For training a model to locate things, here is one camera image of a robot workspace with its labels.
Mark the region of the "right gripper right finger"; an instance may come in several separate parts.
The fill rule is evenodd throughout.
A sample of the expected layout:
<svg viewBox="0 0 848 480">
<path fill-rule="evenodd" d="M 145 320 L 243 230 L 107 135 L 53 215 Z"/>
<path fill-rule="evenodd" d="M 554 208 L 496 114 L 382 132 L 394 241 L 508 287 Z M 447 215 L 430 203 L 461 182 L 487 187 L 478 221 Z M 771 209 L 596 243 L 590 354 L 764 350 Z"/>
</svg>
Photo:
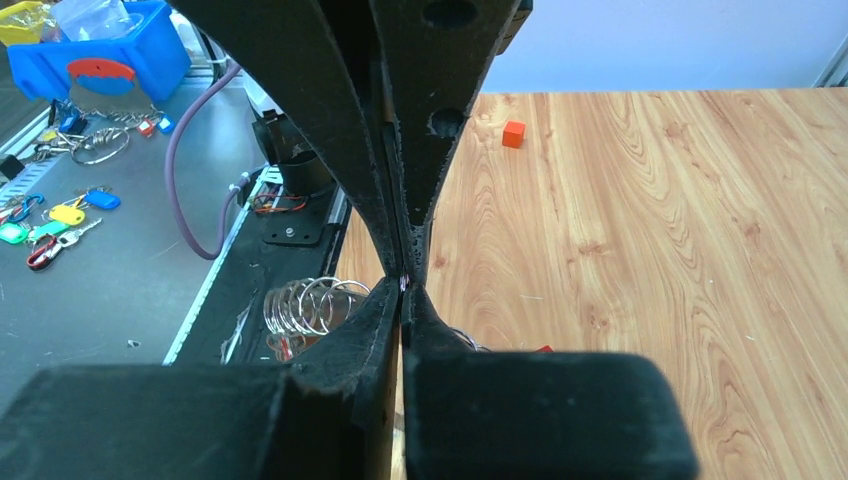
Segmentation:
<svg viewBox="0 0 848 480">
<path fill-rule="evenodd" d="M 411 479 L 694 479 L 673 391 L 633 354 L 477 352 L 409 288 L 403 341 Z"/>
</svg>

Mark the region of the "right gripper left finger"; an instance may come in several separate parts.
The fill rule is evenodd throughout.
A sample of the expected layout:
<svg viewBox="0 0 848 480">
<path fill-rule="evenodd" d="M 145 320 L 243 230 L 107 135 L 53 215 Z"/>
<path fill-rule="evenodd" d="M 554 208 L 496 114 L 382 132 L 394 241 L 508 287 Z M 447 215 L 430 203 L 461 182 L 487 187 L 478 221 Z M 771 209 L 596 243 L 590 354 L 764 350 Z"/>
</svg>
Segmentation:
<svg viewBox="0 0 848 480">
<path fill-rule="evenodd" d="M 1 420 L 5 479 L 387 479 L 397 281 L 277 365 L 63 366 Z"/>
</svg>

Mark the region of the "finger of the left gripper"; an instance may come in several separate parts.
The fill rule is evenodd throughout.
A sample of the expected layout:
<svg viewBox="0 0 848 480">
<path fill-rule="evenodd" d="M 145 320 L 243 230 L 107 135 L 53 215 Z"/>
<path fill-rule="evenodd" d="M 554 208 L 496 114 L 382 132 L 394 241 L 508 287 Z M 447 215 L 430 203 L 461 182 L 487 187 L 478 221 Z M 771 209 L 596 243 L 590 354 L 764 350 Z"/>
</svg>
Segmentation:
<svg viewBox="0 0 848 480">
<path fill-rule="evenodd" d="M 402 270 L 379 143 L 376 30 L 366 1 L 177 1 L 271 96 L 349 196 L 388 276 Z"/>
<path fill-rule="evenodd" d="M 392 127 L 389 178 L 403 274 L 427 279 L 435 206 L 495 59 L 530 1 L 373 1 Z"/>
</svg>

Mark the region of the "large metal keyring with rings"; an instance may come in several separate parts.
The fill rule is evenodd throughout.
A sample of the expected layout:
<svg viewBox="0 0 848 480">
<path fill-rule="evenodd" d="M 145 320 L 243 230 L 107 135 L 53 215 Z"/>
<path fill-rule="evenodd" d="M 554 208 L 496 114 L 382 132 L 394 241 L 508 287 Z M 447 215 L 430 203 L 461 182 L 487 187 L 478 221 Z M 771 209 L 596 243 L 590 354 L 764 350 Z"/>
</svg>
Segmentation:
<svg viewBox="0 0 848 480">
<path fill-rule="evenodd" d="M 409 322 L 403 281 L 373 292 L 367 285 L 333 276 L 296 279 L 272 288 L 261 313 L 266 345 L 279 363 L 318 362 L 332 354 L 359 364 L 390 351 Z"/>
</svg>

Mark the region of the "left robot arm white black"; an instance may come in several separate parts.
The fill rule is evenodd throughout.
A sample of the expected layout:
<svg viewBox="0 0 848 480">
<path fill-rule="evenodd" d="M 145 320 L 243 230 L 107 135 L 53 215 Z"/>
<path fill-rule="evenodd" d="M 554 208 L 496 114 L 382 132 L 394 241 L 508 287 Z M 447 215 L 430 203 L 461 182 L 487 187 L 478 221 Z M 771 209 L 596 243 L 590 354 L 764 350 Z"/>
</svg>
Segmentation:
<svg viewBox="0 0 848 480">
<path fill-rule="evenodd" d="M 179 1 L 272 99 L 272 160 L 315 155 L 386 276 L 427 280 L 435 207 L 495 57 L 529 1 Z"/>
</svg>

